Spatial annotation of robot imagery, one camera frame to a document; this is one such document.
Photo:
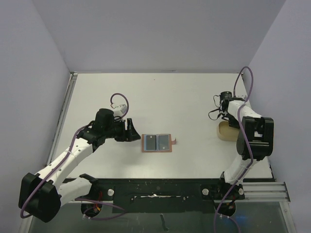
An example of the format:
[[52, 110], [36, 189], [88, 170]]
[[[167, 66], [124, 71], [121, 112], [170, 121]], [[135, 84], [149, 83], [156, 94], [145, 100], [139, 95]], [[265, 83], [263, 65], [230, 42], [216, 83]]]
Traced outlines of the brown leather card holder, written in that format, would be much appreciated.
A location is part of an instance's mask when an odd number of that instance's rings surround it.
[[[156, 135], [156, 144], [157, 144], [157, 150], [156, 151], [146, 151], [145, 150], [145, 138], [146, 138], [146, 135]], [[141, 152], [143, 152], [143, 153], [172, 152], [173, 151], [173, 145], [176, 145], [176, 143], [177, 143], [176, 138], [172, 138], [172, 135], [168, 134], [170, 136], [170, 150], [160, 151], [158, 149], [158, 136], [159, 135], [161, 135], [161, 134], [143, 134], [141, 136]]]

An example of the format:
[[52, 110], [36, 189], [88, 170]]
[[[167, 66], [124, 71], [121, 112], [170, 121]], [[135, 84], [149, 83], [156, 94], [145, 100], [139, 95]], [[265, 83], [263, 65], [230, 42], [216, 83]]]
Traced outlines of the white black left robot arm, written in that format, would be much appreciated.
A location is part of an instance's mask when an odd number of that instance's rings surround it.
[[27, 173], [22, 181], [18, 206], [21, 218], [34, 216], [47, 223], [60, 208], [76, 198], [98, 196], [98, 179], [82, 174], [72, 182], [67, 176], [107, 139], [117, 142], [140, 140], [131, 118], [124, 120], [109, 109], [100, 109], [93, 121], [79, 128], [69, 147], [36, 174]]

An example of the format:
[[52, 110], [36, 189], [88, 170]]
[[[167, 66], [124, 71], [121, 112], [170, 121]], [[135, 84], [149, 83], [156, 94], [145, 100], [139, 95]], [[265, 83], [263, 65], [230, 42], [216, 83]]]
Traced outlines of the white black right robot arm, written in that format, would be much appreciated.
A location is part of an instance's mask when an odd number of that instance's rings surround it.
[[274, 120], [256, 113], [243, 98], [231, 92], [220, 94], [217, 135], [223, 141], [236, 142], [237, 155], [224, 172], [224, 182], [216, 186], [219, 197], [226, 199], [234, 192], [257, 162], [273, 152]]

